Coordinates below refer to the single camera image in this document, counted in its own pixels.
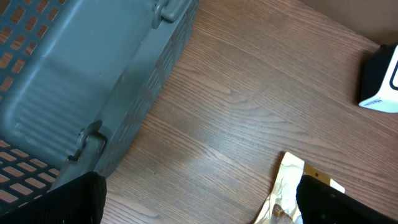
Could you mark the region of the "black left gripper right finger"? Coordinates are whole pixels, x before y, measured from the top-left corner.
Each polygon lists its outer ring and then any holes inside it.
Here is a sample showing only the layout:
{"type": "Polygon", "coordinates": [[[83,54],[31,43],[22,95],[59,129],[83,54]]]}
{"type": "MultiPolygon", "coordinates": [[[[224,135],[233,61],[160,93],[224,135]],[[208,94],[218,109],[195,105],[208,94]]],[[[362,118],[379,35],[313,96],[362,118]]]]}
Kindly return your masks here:
{"type": "Polygon", "coordinates": [[[296,200],[303,224],[397,224],[310,175],[302,176],[296,200]]]}

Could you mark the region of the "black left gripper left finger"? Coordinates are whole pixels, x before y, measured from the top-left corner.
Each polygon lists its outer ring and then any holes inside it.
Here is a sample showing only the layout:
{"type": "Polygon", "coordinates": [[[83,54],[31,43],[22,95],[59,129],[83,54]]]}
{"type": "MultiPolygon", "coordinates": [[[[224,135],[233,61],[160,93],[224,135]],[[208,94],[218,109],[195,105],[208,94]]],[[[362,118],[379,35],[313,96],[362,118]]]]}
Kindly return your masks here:
{"type": "Polygon", "coordinates": [[[88,172],[1,216],[1,224],[100,224],[106,193],[106,179],[88,172]]]}

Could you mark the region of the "brown snack packet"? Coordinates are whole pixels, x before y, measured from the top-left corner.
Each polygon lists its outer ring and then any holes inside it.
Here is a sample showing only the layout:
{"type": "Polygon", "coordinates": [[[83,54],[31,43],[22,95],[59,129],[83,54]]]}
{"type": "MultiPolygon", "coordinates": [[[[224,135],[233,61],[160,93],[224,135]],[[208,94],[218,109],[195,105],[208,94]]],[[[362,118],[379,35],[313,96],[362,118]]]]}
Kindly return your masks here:
{"type": "Polygon", "coordinates": [[[266,198],[255,224],[302,224],[296,201],[297,187],[303,175],[310,175],[324,184],[345,193],[345,188],[299,157],[286,152],[280,163],[272,192],[266,198]]]}

